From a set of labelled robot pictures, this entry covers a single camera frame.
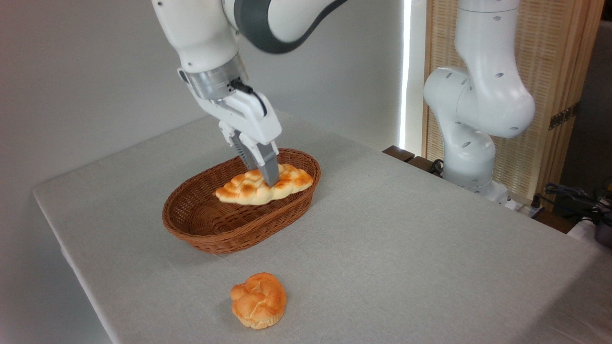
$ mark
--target power cord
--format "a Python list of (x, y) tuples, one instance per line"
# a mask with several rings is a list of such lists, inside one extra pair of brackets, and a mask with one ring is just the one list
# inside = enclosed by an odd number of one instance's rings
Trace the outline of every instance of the power cord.
[(596, 225), (604, 223), (608, 226), (612, 226), (612, 219), (610, 217), (610, 213), (612, 212), (612, 206), (603, 203), (596, 198), (589, 197), (582, 189), (576, 187), (566, 187), (564, 185), (555, 183), (548, 183), (545, 187), (545, 194), (560, 195), (567, 198), (571, 198), (572, 200), (587, 206), (587, 208), (571, 208), (564, 204), (546, 198), (539, 193), (536, 193), (535, 197), (540, 200), (546, 201), (547, 203), (550, 203), (554, 206), (557, 206), (565, 211), (571, 212), (575, 215), (580, 215), (584, 217), (584, 220), (590, 220)]
[(443, 166), (444, 166), (444, 160), (436, 159), (431, 164), (431, 167), (429, 167), (429, 173), (438, 173), (442, 175), (442, 170), (444, 168)]

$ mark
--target bread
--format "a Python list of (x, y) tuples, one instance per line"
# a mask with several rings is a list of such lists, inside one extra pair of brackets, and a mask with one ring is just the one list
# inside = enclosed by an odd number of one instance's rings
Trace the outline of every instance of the bread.
[(264, 329), (276, 324), (285, 314), (285, 290), (276, 277), (267, 272), (234, 285), (229, 295), (234, 301), (231, 310), (244, 326)]
[(306, 190), (314, 181), (306, 171), (288, 163), (278, 166), (278, 174), (280, 180), (271, 188), (259, 170), (239, 174), (217, 189), (215, 196), (224, 203), (257, 206)]

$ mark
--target wall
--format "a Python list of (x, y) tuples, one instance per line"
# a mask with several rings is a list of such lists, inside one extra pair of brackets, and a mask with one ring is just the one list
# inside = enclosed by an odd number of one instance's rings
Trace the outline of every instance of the wall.
[[(604, 179), (612, 175), (611, 56), (612, 22), (602, 21), (561, 176), (561, 184), (579, 187), (589, 195), (594, 189), (601, 189)], [(579, 204), (566, 202), (580, 209)]]
[[(401, 7), (350, 0), (286, 56), (243, 43), (252, 84), (281, 110), (394, 144)], [(31, 189), (203, 114), (148, 1), (1, 8), (0, 342), (108, 343)]]

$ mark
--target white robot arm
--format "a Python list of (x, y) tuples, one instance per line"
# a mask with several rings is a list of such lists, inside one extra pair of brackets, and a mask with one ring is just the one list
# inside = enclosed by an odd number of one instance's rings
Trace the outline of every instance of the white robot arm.
[(240, 32), (259, 49), (287, 53), (346, 0), (152, 0), (168, 41), (179, 54), (179, 75), (200, 107), (219, 119), (230, 146), (266, 183), (278, 181), (274, 140), (281, 126), (272, 105), (244, 84)]
[(516, 137), (535, 113), (514, 58), (519, 3), (459, 0), (455, 48), (468, 68), (436, 69), (424, 94), (444, 140), (444, 179), (504, 205), (508, 193), (492, 181), (495, 145), (487, 134)]

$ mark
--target brown wicker basket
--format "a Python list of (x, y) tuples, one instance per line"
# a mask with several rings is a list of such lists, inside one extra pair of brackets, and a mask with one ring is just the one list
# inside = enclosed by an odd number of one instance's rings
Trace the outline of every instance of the brown wicker basket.
[(278, 163), (290, 163), (315, 180), (308, 189), (262, 206), (220, 202), (214, 193), (247, 171), (235, 157), (186, 180), (168, 197), (162, 220), (166, 229), (198, 250), (231, 253), (247, 249), (295, 222), (310, 207), (321, 177), (319, 163), (295, 149), (281, 148)]

